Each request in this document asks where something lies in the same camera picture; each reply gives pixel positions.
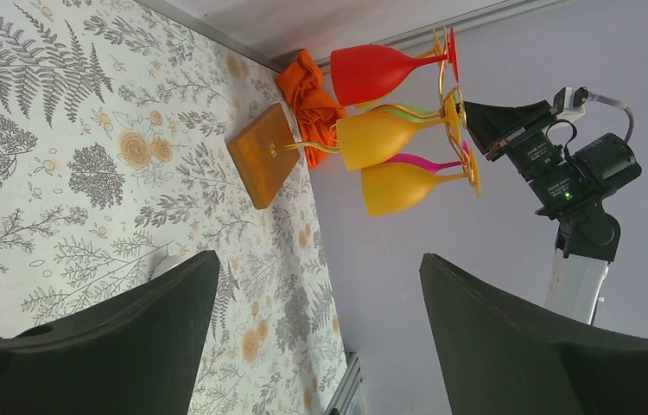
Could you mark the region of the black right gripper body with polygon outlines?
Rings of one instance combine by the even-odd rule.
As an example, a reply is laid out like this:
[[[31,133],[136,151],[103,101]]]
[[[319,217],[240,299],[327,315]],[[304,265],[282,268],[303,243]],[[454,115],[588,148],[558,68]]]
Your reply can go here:
[[[538,132],[506,155],[541,202],[536,215],[550,219],[599,203],[642,173],[632,149],[613,133],[571,154]]]

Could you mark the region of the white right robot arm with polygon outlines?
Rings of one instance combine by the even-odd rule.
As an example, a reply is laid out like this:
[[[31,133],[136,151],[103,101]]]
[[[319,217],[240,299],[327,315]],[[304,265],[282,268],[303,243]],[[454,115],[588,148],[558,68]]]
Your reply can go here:
[[[612,132],[572,152],[549,130],[562,123],[545,100],[500,106],[465,101],[466,129],[485,159],[507,157],[541,203],[538,216],[558,224],[546,309],[590,324],[619,248],[621,227],[603,201],[642,168]]]

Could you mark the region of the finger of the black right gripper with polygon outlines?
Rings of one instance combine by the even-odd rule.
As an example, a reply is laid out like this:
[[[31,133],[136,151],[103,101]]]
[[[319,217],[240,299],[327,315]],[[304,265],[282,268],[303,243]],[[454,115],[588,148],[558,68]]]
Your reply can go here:
[[[508,156],[520,162],[544,163],[556,156],[556,147],[544,133],[545,125],[485,128],[485,146],[488,159],[496,161]]]
[[[545,100],[517,107],[465,101],[463,109],[467,116],[466,128],[474,144],[479,150],[489,150],[498,140],[549,117],[552,106]]]

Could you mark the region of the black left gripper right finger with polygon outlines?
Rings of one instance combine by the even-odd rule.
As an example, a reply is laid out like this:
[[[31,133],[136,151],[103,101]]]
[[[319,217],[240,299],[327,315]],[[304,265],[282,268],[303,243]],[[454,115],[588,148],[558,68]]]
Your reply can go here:
[[[427,253],[422,293],[454,414],[648,414],[648,339],[577,322]]]

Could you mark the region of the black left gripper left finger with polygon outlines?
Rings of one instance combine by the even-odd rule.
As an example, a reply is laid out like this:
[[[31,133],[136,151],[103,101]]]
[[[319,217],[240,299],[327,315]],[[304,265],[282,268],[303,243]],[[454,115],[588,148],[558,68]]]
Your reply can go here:
[[[185,414],[219,282],[204,251],[145,284],[0,337],[0,414]]]

